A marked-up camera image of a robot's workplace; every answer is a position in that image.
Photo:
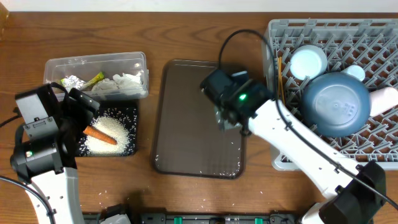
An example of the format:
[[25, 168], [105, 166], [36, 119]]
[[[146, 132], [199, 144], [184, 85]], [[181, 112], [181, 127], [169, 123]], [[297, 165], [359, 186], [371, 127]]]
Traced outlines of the dark blue plate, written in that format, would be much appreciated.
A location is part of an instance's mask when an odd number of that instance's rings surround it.
[[315, 125], [322, 136], [349, 136], [358, 132], [370, 117], [370, 92], [356, 77], [327, 73], [305, 87], [300, 112], [303, 120]]

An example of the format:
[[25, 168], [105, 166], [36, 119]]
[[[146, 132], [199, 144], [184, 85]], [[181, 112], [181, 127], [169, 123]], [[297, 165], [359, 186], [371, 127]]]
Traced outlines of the white pink cup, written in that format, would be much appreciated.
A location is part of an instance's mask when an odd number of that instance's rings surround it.
[[385, 87], [370, 93], [371, 112], [370, 117], [375, 117], [397, 106], [397, 89]]

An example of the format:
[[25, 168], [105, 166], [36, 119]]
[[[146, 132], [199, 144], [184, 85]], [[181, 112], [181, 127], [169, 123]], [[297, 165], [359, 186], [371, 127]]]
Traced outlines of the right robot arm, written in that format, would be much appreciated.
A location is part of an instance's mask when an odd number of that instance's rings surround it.
[[378, 164], [365, 166], [337, 153], [297, 120], [276, 92], [262, 83], [230, 76], [201, 83], [222, 117], [279, 149], [315, 184], [325, 201], [313, 205], [299, 223], [369, 223], [386, 204], [386, 175]]

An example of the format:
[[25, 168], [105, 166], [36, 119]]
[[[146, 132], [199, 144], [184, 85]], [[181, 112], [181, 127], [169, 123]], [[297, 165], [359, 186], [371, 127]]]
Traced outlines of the light blue cup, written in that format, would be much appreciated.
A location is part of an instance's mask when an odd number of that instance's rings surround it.
[[347, 75], [351, 75], [352, 77], [357, 78], [359, 81], [363, 81], [366, 77], [365, 71], [359, 65], [350, 65], [346, 69], [341, 71]]

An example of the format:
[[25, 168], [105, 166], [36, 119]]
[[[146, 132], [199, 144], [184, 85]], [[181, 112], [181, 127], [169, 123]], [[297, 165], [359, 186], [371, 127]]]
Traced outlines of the white napkin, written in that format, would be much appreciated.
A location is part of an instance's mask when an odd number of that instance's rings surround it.
[[121, 76], [118, 74], [113, 75], [113, 79], [104, 78], [92, 87], [92, 91], [105, 91], [105, 90], [129, 90], [129, 94], [144, 95], [146, 91], [143, 89], [141, 81], [141, 74], [131, 75], [123, 73]]

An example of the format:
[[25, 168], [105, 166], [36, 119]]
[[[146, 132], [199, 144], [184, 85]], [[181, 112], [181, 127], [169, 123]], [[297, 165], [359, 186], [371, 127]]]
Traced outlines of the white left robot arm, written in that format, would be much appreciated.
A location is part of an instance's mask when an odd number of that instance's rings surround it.
[[84, 223], [75, 156], [100, 104], [50, 83], [15, 96], [23, 118], [10, 163], [39, 223]]

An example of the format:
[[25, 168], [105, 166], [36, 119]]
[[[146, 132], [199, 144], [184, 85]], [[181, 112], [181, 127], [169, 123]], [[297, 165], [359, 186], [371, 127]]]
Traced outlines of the wooden chopstick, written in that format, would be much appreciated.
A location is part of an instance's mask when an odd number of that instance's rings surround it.
[[278, 96], [282, 98], [282, 87], [280, 86], [280, 79], [281, 79], [281, 64], [282, 64], [282, 57], [278, 57], [277, 59], [277, 88], [278, 88]]
[[282, 75], [279, 75], [279, 88], [280, 88], [280, 95], [283, 104], [285, 104], [285, 96], [284, 96], [284, 85], [283, 85], [283, 80], [282, 80]]

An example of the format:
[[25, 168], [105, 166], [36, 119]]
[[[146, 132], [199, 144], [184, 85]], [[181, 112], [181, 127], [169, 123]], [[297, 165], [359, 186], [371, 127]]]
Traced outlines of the yellow snack packet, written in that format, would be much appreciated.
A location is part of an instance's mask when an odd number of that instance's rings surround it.
[[83, 84], [81, 86], [80, 90], [85, 90], [85, 89], [95, 85], [96, 83], [100, 82], [103, 79], [104, 79], [103, 72], [99, 72], [94, 78], [92, 78], [90, 81], [88, 81], [85, 84]]

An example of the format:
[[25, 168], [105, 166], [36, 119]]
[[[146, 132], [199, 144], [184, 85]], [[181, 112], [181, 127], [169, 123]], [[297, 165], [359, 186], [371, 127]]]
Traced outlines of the silver foil wrapper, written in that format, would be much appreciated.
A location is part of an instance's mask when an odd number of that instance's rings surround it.
[[82, 79], [80, 79], [74, 75], [66, 76], [65, 78], [60, 80], [60, 84], [67, 91], [70, 91], [72, 88], [76, 88], [76, 89], [80, 90], [85, 83], [86, 83], [85, 81], [83, 81]]

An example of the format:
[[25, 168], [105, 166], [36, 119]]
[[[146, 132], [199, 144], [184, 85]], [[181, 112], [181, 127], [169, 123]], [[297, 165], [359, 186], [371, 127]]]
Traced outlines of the light blue bowl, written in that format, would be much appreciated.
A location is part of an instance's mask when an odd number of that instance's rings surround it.
[[290, 59], [290, 72], [299, 80], [315, 78], [326, 71], [326, 53], [314, 45], [303, 45], [294, 51]]

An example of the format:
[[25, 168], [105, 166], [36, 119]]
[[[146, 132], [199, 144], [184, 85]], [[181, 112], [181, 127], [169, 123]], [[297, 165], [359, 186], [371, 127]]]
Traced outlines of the orange carrot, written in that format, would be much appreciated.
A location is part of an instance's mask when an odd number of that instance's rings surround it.
[[83, 133], [87, 136], [91, 136], [95, 139], [106, 142], [108, 144], [117, 145], [117, 141], [114, 138], [112, 138], [111, 136], [105, 134], [104, 132], [101, 132], [100, 130], [98, 130], [92, 126], [87, 126], [83, 130]]

